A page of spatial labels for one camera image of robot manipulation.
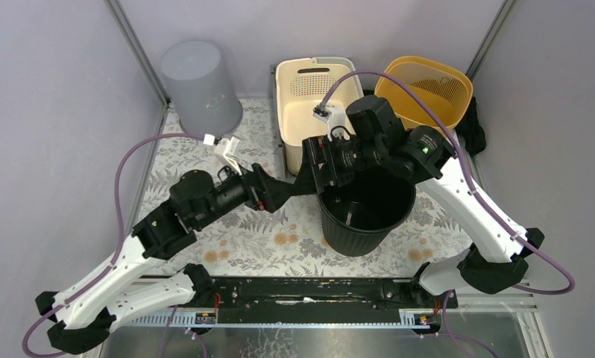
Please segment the black ribbed plastic bin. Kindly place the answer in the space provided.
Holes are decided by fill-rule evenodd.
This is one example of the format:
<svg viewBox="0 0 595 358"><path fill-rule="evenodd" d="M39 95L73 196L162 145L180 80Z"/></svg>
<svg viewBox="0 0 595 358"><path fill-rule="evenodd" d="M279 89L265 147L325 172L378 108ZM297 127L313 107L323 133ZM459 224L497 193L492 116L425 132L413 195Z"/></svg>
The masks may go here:
<svg viewBox="0 0 595 358"><path fill-rule="evenodd" d="M346 257L371 253L410 216L415 185L385 169L357 172L346 186L328 186L318 195L323 235Z"/></svg>

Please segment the large grey plastic bin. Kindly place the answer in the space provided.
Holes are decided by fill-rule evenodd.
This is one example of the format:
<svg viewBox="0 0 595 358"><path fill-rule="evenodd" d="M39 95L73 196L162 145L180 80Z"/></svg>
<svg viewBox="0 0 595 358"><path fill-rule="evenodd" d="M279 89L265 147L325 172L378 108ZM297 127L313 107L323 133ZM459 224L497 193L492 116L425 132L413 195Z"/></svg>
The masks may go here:
<svg viewBox="0 0 595 358"><path fill-rule="evenodd" d="M190 40L173 45L160 68L184 133L221 137L240 125L242 104L216 44Z"/></svg>

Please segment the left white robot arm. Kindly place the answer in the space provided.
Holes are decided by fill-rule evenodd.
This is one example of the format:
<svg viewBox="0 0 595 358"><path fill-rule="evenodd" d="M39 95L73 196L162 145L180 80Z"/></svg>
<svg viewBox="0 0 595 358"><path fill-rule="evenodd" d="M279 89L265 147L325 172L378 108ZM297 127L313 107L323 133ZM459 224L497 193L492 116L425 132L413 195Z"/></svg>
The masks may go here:
<svg viewBox="0 0 595 358"><path fill-rule="evenodd" d="M213 279L201 264L137 293L126 293L149 269L166 263L196 242L196 232L241 205L270 213L298 192L258 164L243 173L224 167L219 185L202 170L186 172L170 196L138 222L115 251L84 279L61 292L36 298L43 319L53 321L48 340L60 354L82 354L100 345L118 327L141 315L181 304L215 305Z"/></svg>

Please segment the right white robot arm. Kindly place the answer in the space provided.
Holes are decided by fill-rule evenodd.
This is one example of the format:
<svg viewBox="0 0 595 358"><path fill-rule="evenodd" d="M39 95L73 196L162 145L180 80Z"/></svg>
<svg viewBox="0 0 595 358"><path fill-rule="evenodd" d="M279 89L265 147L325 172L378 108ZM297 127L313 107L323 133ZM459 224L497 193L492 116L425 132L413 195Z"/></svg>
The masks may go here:
<svg viewBox="0 0 595 358"><path fill-rule="evenodd" d="M462 162L459 146L429 126L405 128L389 102L375 95L345 110L318 104L313 115L327 132L303 141L297 187L323 192L382 169L431 196L471 238L469 249L415 274L409 287L413 304L428 307L438 295L461 287L496 294L520 286L529 267L526 259L544 236L515 224L488 197Z"/></svg>

